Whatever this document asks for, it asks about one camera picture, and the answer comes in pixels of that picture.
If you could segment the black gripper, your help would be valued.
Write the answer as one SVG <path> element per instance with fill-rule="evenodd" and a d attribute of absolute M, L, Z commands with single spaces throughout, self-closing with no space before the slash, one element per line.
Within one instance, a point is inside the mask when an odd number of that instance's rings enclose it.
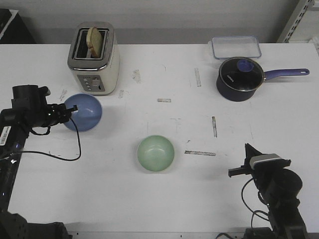
<path fill-rule="evenodd" d="M 65 104 L 48 104 L 46 97 L 50 95 L 47 86 L 20 85 L 12 88 L 10 125 L 18 125 L 24 129 L 50 127 L 69 122 L 71 116 L 65 113 L 78 111 L 77 105 L 67 108 Z"/>
<path fill-rule="evenodd" d="M 242 174 L 252 175 L 256 184 L 269 184 L 277 170 L 288 167 L 291 164 L 290 159 L 275 159 L 259 162 L 252 168 L 250 166 L 251 157 L 259 155 L 263 155 L 263 153 L 246 143 L 244 164 L 240 167 L 229 169 L 228 176 L 232 177 Z"/>

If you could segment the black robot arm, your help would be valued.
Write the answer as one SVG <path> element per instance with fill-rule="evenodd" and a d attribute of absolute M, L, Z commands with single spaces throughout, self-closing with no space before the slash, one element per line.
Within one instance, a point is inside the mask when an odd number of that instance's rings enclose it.
<path fill-rule="evenodd" d="M 23 148 L 35 127 L 50 128 L 72 118 L 77 106 L 48 104 L 50 90 L 37 85 L 14 86 L 11 108 L 0 113 L 0 237 L 2 239 L 71 239 L 62 222 L 29 223 L 20 214 L 12 214 L 8 206 L 19 168 Z"/>
<path fill-rule="evenodd" d="M 268 208 L 271 227 L 245 230 L 246 239 L 307 239 L 306 224 L 298 210 L 297 195 L 303 182 L 298 174 L 288 169 L 291 160 L 277 154 L 264 154 L 250 144 L 245 144 L 244 164 L 228 170 L 229 177 L 251 175 L 258 197 Z"/>

